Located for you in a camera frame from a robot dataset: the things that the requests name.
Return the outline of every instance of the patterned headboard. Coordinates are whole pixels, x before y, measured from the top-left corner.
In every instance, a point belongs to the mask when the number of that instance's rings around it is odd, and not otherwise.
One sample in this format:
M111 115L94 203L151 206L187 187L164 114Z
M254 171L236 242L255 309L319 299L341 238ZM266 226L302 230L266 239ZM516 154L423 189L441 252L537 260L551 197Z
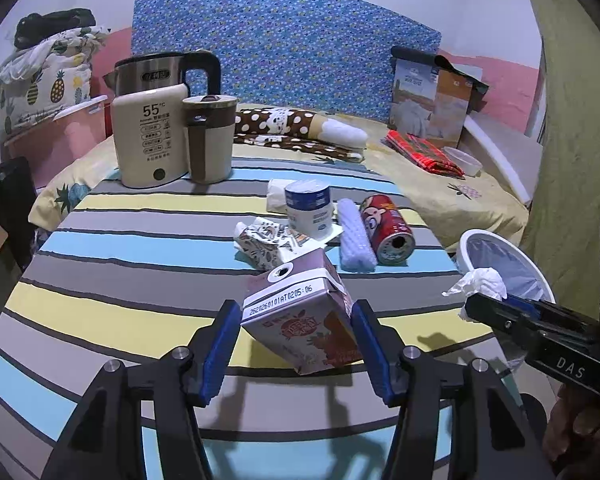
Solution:
M135 0L134 55L206 48L222 92L385 121L390 49L435 53L440 33L362 0ZM193 94L205 92L192 73Z

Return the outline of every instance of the striped tablecloth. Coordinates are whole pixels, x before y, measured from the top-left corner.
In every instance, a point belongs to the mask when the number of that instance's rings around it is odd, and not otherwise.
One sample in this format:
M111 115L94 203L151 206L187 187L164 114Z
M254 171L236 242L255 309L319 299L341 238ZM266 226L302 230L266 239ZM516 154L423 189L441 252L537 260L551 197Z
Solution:
M342 272L353 299L366 298L407 344L456 361L503 361L490 330L462 322L445 298L458 279L451 259L410 201L362 165L234 158L231 178L197 186L186 178L154 189L101 182L37 254L0 316L0 458L15 478L39 478L76 402L115 357L154 360L211 323L227 298L241 301L256 271L237 257L236 222L267 213L271 178L320 178L332 197L392 197L413 227L403 266ZM328 248L339 269L339 247ZM370 386L362 363L299 377L244 330L222 389L196 409L217 478L378 478L397 411ZM142 404L149 480L162 478L153 406ZM437 465L450 450L442 406Z

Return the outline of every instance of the blue label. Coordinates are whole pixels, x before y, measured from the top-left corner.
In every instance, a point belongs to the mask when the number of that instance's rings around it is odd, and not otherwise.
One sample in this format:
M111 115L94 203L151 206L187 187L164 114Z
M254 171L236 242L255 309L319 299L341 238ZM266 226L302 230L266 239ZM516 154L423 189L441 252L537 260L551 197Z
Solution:
M331 191L326 189L310 193L294 193L285 189L286 205L298 211L314 211L331 202Z

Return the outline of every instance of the mug handle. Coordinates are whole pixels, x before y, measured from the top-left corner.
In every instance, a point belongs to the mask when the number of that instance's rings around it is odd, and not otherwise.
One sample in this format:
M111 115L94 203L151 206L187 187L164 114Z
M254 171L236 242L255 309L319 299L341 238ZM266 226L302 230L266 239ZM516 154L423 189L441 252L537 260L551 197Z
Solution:
M204 180L206 174L206 117L196 115L187 120L189 174L193 181Z
M211 95L221 93L220 60L210 51L200 49L184 54L180 62L180 81L183 83L187 70L204 70L206 72L206 93Z

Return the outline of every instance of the brown and beige mug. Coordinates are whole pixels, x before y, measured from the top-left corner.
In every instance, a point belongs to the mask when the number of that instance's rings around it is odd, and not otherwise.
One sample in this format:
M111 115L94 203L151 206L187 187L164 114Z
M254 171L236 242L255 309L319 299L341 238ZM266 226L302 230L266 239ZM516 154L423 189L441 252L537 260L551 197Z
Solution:
M213 184L231 174L237 104L238 99L228 95L183 99L187 161L192 181Z

